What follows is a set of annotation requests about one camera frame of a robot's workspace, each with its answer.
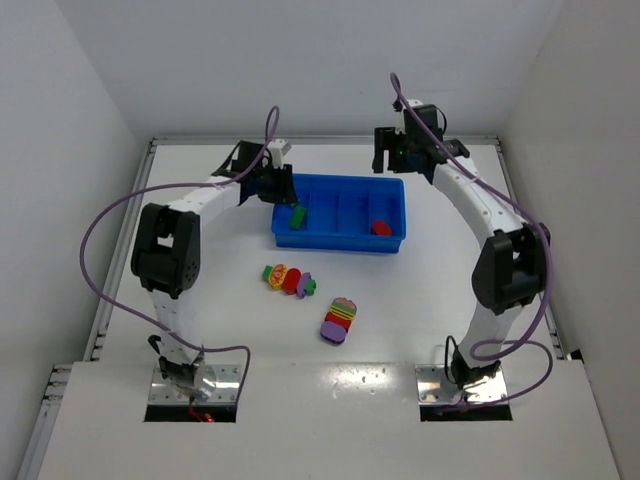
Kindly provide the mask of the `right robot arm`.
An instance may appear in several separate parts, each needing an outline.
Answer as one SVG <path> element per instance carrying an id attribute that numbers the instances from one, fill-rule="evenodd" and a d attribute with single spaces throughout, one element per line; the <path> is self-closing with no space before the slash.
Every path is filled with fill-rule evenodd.
<path id="1" fill-rule="evenodd" d="M 542 241 L 548 237 L 480 185 L 469 150 L 457 139 L 444 145 L 451 162 L 426 136 L 412 140 L 394 127 L 374 130 L 372 169 L 420 173 L 445 195 L 481 248 L 471 275 L 476 308 L 463 340 L 454 346 L 447 380 L 462 388 L 500 366 L 495 357 L 523 308 L 546 283 Z"/>

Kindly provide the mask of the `red round lego brick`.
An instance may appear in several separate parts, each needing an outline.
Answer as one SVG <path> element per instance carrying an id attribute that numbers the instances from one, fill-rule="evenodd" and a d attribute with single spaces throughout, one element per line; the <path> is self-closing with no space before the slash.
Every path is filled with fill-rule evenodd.
<path id="1" fill-rule="evenodd" d="M 301 272 L 297 268 L 291 268 L 287 271 L 283 283 L 282 290 L 287 295 L 293 295 L 297 292 L 298 284 L 301 280 Z"/>

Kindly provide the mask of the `red flower lego brick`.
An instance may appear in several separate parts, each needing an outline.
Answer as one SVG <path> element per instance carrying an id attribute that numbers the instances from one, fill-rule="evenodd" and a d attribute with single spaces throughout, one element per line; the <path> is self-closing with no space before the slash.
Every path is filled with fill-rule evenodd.
<path id="1" fill-rule="evenodd" d="M 393 235 L 392 228 L 383 220 L 375 220 L 371 226 L 371 234 L 389 237 Z"/>

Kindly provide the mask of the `green curved lego brick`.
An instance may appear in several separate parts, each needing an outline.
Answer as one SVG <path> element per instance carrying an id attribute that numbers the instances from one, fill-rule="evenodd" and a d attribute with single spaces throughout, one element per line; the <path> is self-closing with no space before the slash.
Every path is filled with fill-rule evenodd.
<path id="1" fill-rule="evenodd" d="M 289 227 L 292 230 L 299 230 L 304 223 L 306 215 L 307 215 L 307 209 L 303 205 L 301 204 L 295 205 L 293 207 L 292 215 L 289 220 Z"/>

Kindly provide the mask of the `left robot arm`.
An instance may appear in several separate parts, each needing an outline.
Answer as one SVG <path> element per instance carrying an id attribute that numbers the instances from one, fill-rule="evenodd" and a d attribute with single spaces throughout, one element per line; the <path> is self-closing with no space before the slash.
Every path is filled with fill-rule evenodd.
<path id="1" fill-rule="evenodd" d="M 283 139 L 259 144 L 240 141 L 208 178 L 183 197 L 148 203 L 140 214 L 131 271 L 152 301 L 160 332 L 148 338 L 158 354 L 162 377 L 192 400 L 214 388 L 196 332 L 190 292 L 201 271 L 201 233 L 223 212 L 257 196 L 271 204 L 293 204 L 291 149 Z"/>

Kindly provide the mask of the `green lego end brick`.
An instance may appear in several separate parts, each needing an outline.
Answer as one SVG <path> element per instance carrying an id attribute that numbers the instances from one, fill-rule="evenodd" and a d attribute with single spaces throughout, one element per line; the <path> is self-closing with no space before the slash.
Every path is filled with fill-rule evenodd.
<path id="1" fill-rule="evenodd" d="M 269 278 L 270 278 L 270 275 L 271 275 L 272 270 L 273 270 L 273 267 L 272 267 L 272 266 L 269 266 L 269 265 L 267 265 L 267 266 L 264 268 L 264 270 L 263 270 L 263 272 L 262 272 L 262 279 L 263 279 L 264 281 L 266 281 L 266 282 L 268 282 L 268 281 L 269 281 Z"/>

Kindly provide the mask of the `yellow printed lego brick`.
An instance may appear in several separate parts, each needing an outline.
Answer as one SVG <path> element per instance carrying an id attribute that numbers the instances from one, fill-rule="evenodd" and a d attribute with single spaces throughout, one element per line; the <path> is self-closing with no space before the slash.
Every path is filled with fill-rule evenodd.
<path id="1" fill-rule="evenodd" d="M 277 264 L 275 266 L 272 266 L 267 276 L 267 282 L 269 286 L 275 290 L 281 289 L 287 272 L 288 267 L 284 264 Z"/>

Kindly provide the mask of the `green lego brick with studs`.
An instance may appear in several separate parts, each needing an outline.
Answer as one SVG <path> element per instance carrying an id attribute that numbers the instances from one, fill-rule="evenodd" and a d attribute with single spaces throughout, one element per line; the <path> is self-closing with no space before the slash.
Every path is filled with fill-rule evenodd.
<path id="1" fill-rule="evenodd" d="M 313 295 L 317 288 L 317 283 L 312 278 L 309 278 L 305 284 L 304 292 L 306 295 Z"/>

